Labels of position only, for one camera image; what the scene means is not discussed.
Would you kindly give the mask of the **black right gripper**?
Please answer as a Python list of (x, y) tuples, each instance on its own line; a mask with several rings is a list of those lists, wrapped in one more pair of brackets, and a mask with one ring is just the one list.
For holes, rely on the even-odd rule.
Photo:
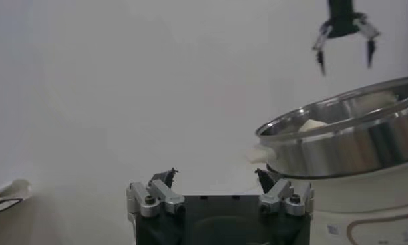
[(373, 64), (376, 52), (376, 38), (379, 30), (369, 22), (366, 14), (360, 13), (355, 19), (353, 0), (327, 0), (329, 19), (320, 27), (319, 35), (313, 44), (316, 61), (321, 74), (326, 76), (324, 47), (329, 37), (344, 37), (359, 33), (367, 39), (367, 67)]

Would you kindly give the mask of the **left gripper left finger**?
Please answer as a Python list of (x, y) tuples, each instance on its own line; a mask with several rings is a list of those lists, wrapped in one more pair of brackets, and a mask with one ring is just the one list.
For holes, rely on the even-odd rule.
[(147, 184), (131, 182), (126, 188), (126, 209), (130, 218), (137, 215), (154, 218), (162, 211), (182, 216), (186, 211), (186, 199), (171, 189), (177, 173), (172, 168), (155, 174)]

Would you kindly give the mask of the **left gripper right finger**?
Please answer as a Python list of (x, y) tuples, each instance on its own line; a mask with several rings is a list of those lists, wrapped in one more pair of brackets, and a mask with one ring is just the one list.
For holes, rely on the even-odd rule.
[(293, 185), (291, 181), (267, 170), (257, 168), (254, 172), (263, 190), (258, 197), (261, 214), (275, 214), (283, 210), (290, 216), (313, 216), (314, 189), (309, 182)]

